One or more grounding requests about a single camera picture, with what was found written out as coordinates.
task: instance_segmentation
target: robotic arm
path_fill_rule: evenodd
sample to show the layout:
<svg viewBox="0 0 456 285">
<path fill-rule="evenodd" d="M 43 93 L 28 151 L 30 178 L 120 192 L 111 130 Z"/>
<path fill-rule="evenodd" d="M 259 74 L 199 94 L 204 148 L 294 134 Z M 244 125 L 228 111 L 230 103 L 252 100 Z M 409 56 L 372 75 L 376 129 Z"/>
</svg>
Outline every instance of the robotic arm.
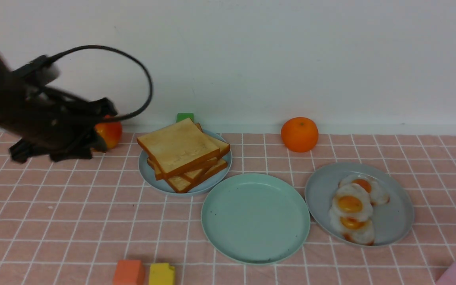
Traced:
<svg viewBox="0 0 456 285">
<path fill-rule="evenodd" d="M 149 82 L 145 104 L 127 115 L 117 116 L 114 104 L 107 98 L 90 102 L 47 87 L 59 75 L 53 63 L 85 49 L 116 52 L 137 63 Z M 16 162 L 24 163 L 29 157 L 40 155 L 49 155 L 54 162 L 91 159 L 91 150 L 107 151 L 105 141 L 94 126 L 139 115 L 149 106 L 152 92 L 152 78 L 147 68 L 136 58 L 112 47 L 82 46 L 51 57 L 42 55 L 14 71 L 10 71 L 0 57 L 0 128 L 22 137 L 9 149 L 11 159 Z"/>
</svg>

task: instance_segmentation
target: checkered tablecloth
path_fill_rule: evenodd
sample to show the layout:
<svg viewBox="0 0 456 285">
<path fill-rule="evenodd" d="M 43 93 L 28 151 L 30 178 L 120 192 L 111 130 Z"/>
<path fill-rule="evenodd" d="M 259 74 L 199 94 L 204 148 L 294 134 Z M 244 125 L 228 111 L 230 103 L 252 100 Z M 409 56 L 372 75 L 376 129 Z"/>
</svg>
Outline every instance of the checkered tablecloth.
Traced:
<svg viewBox="0 0 456 285">
<path fill-rule="evenodd" d="M 456 260 L 456 137 L 321 135 L 313 151 L 289 152 L 278 135 L 222 134 L 232 144 L 228 176 L 268 173 L 304 194 L 319 167 L 353 161 L 379 168 L 414 203 L 409 236 L 361 249 L 312 222 L 303 249 L 274 266 L 244 266 L 210 245 L 201 229 L 205 195 L 165 196 L 138 173 L 138 134 L 89 161 L 18 165 L 0 133 L 0 285 L 112 284 L 116 262 L 176 266 L 177 285 L 427 285 Z"/>
</svg>

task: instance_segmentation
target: empty plate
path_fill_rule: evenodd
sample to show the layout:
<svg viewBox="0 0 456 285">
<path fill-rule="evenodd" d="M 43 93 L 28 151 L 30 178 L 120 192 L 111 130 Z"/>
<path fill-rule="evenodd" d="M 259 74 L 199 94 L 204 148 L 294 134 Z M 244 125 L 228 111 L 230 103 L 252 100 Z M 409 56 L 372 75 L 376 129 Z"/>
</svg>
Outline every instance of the empty plate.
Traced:
<svg viewBox="0 0 456 285">
<path fill-rule="evenodd" d="M 338 189 L 339 181 L 351 174 L 373 177 L 389 193 L 388 204 L 374 206 L 371 219 L 374 225 L 375 241 L 374 245 L 369 247 L 390 245 L 404 238 L 414 222 L 414 208 L 409 195 L 387 173 L 365 164 L 330 164 L 323 166 L 309 178 L 306 185 L 306 203 L 315 221 L 332 236 L 351 245 L 358 245 L 345 240 L 340 233 L 335 231 L 328 216 L 328 210 L 335 191 Z"/>
<path fill-rule="evenodd" d="M 208 130 L 203 130 L 205 135 L 210 135 L 211 137 L 214 137 L 215 139 L 219 139 L 221 141 L 226 141 L 218 134 L 213 133 Z M 225 156 L 223 156 L 223 159 L 228 162 L 228 167 L 221 170 L 219 173 L 216 173 L 213 177 L 210 177 L 209 179 L 205 180 L 195 188 L 189 190 L 187 193 L 176 193 L 170 185 L 167 184 L 166 181 L 164 180 L 156 180 L 156 176 L 154 175 L 154 169 L 150 167 L 147 164 L 147 158 L 149 155 L 145 151 L 142 151 L 140 153 L 140 157 L 138 158 L 138 170 L 140 171 L 140 174 L 143 177 L 143 180 L 145 182 L 149 183 L 151 186 L 154 188 L 158 189 L 160 192 L 163 192 L 168 195 L 174 195 L 174 196 L 182 196 L 182 197 L 190 197 L 190 196 L 195 196 L 199 194 L 203 194 L 205 192 L 208 192 L 212 187 L 214 187 L 216 184 L 218 184 L 223 178 L 228 174 L 228 171 L 230 170 L 230 167 L 232 166 L 232 151 Z"/>
<path fill-rule="evenodd" d="M 296 253 L 311 219 L 306 203 L 288 183 L 243 174 L 219 183 L 205 199 L 201 225 L 214 247 L 240 263 L 277 263 Z"/>
</svg>

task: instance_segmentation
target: toast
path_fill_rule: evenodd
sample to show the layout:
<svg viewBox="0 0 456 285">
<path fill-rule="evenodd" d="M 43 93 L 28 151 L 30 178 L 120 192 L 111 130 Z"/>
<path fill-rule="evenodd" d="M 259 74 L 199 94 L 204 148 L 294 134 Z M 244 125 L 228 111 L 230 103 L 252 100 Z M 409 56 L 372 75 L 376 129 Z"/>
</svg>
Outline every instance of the toast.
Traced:
<svg viewBox="0 0 456 285">
<path fill-rule="evenodd" d="M 203 129 L 201 128 L 201 125 L 200 123 L 196 123 L 195 124 L 197 126 L 197 128 L 199 130 L 201 130 L 203 132 Z M 221 141 L 219 139 L 216 139 L 214 137 L 211 137 L 210 135 L 208 135 L 210 141 L 212 141 L 214 144 L 216 144 L 216 146 L 219 148 L 219 155 L 217 156 L 218 159 L 221 159 L 223 156 L 225 156 L 227 153 L 230 152 L 230 144 L 224 142 L 224 141 Z"/>
<path fill-rule="evenodd" d="M 191 182 L 194 182 L 199 176 L 203 175 L 205 171 L 209 170 L 212 166 L 214 166 L 217 163 L 217 158 L 211 158 L 205 162 L 202 162 L 201 164 L 198 164 L 196 166 L 193 166 L 190 171 L 187 173 L 181 174 L 185 179 L 190 180 Z M 150 160 L 150 158 L 147 158 L 147 164 L 150 166 L 150 168 L 154 169 L 154 176 L 156 178 L 156 181 L 163 179 L 163 173 L 161 173 L 161 170 L 159 167 L 156 167 L 156 164 Z"/>
<path fill-rule="evenodd" d="M 137 142 L 166 179 L 220 154 L 219 147 L 191 119 L 138 137 Z"/>
<path fill-rule="evenodd" d="M 220 159 L 217 161 L 217 164 L 215 166 L 212 166 L 203 176 L 199 178 L 196 182 L 189 182 L 182 178 L 181 176 L 175 176 L 170 179 L 165 179 L 165 181 L 172 187 L 172 189 L 176 193 L 187 193 L 189 190 L 194 188 L 195 186 L 198 186 L 205 180 L 209 179 L 210 177 L 213 177 L 215 174 L 219 173 L 221 170 L 225 169 L 228 167 L 228 162 L 226 162 L 223 159 Z"/>
</svg>

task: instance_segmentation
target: plate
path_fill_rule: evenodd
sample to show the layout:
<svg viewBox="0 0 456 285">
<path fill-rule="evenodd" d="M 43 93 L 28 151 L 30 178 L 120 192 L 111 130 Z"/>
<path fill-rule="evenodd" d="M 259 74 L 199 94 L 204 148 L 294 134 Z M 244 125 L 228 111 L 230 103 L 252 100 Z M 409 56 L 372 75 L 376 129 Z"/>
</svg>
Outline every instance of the plate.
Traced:
<svg viewBox="0 0 456 285">
<path fill-rule="evenodd" d="M 338 189 L 339 181 L 351 174 L 363 174 L 375 178 L 389 193 L 389 203 L 375 206 L 372 215 L 374 224 L 374 245 L 359 245 L 345 240 L 330 223 L 328 210 Z M 335 163 L 316 171 L 306 184 L 306 203 L 315 221 L 332 236 L 351 245 L 380 247 L 391 245 L 404 238 L 414 222 L 414 208 L 411 198 L 400 184 L 387 173 L 374 167 L 357 163 Z"/>
<path fill-rule="evenodd" d="M 302 247 L 311 218 L 292 186 L 251 173 L 230 177 L 210 191 L 201 208 L 201 226 L 210 243 L 228 258 L 265 265 Z"/>
<path fill-rule="evenodd" d="M 214 137 L 215 139 L 219 139 L 220 141 L 226 141 L 218 134 L 213 133 L 208 130 L 203 130 L 205 135 L 210 135 L 211 137 Z M 218 184 L 221 180 L 224 179 L 226 174 L 228 174 L 228 171 L 230 170 L 230 167 L 232 166 L 232 151 L 225 156 L 223 156 L 223 159 L 228 162 L 228 167 L 221 170 L 219 173 L 214 175 L 213 177 L 210 177 L 209 179 L 205 180 L 202 182 L 200 185 L 196 186 L 195 188 L 189 190 L 187 193 L 176 193 L 170 185 L 167 184 L 166 181 L 164 180 L 158 180 L 156 181 L 156 176 L 154 175 L 154 170 L 147 164 L 147 158 L 149 155 L 145 151 L 142 151 L 140 153 L 140 157 L 138 158 L 138 170 L 140 171 L 140 174 L 143 177 L 143 180 L 145 182 L 149 183 L 151 186 L 156 188 L 158 191 L 163 192 L 168 195 L 173 195 L 173 196 L 181 196 L 181 197 L 191 197 L 195 195 L 200 195 L 203 193 L 208 192 L 209 190 L 212 189 L 216 184 Z"/>
</svg>

